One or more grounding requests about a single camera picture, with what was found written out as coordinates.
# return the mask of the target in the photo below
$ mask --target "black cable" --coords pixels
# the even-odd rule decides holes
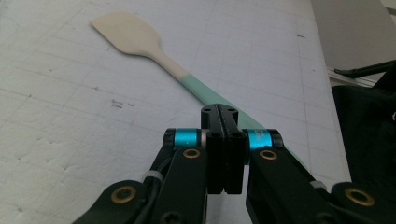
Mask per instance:
[[[139,215],[134,220],[135,224],[146,224],[149,222],[149,214],[151,213],[151,210],[154,207],[154,203],[157,200],[158,194],[160,193],[160,186],[161,186],[160,180],[152,176],[146,177],[146,179],[148,178],[150,178],[152,181],[151,191],[148,194],[148,203],[146,204],[146,206],[142,208]]]
[[[168,168],[173,158],[164,160],[157,168],[157,171],[164,175],[163,172]],[[134,220],[135,224],[145,224],[149,222],[149,215],[154,207],[157,197],[161,189],[161,181],[154,176],[147,176],[144,180],[144,185],[149,190],[148,202],[142,208],[137,218]]]

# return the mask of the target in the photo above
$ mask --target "white surface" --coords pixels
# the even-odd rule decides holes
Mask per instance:
[[[392,0],[380,0],[384,7],[396,8],[396,2]]]
[[[396,27],[379,0],[311,2],[328,67],[353,69],[396,58]]]
[[[0,223],[70,223],[110,184],[140,180],[167,128],[199,128],[198,101],[89,25],[116,10],[149,22],[168,55],[277,128],[328,187],[349,179],[309,0],[3,0]],[[208,223],[250,223],[245,194],[208,206]]]

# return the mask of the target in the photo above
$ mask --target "spatula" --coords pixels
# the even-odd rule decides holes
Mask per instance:
[[[161,49],[160,36],[148,23],[128,12],[113,12],[90,21],[119,51],[152,59],[195,95],[204,105],[224,104],[239,111],[240,129],[263,129],[255,119],[237,108],[169,58]]]

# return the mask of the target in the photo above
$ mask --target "silicone spatula head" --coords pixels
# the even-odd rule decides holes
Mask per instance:
[[[119,51],[150,57],[160,48],[160,36],[148,23],[128,12],[113,12],[90,20]]]

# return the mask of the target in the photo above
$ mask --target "brass screw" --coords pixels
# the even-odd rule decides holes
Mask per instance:
[[[160,220],[160,224],[185,224],[184,217],[178,212],[167,212],[163,214]]]
[[[373,196],[361,189],[348,188],[345,190],[345,193],[346,197],[350,201],[360,204],[362,206],[370,207],[375,204],[375,199],[373,198]]]
[[[136,195],[136,189],[132,186],[122,186],[117,188],[111,194],[113,203],[128,203]]]
[[[185,158],[189,158],[189,159],[195,159],[195,158],[199,157],[200,155],[201,155],[201,152],[194,148],[184,150],[184,152],[183,152],[183,156]]]
[[[268,160],[268,161],[273,161],[277,159],[277,155],[275,152],[271,151],[271,150],[262,150],[260,152],[260,156],[263,157],[264,159]]]

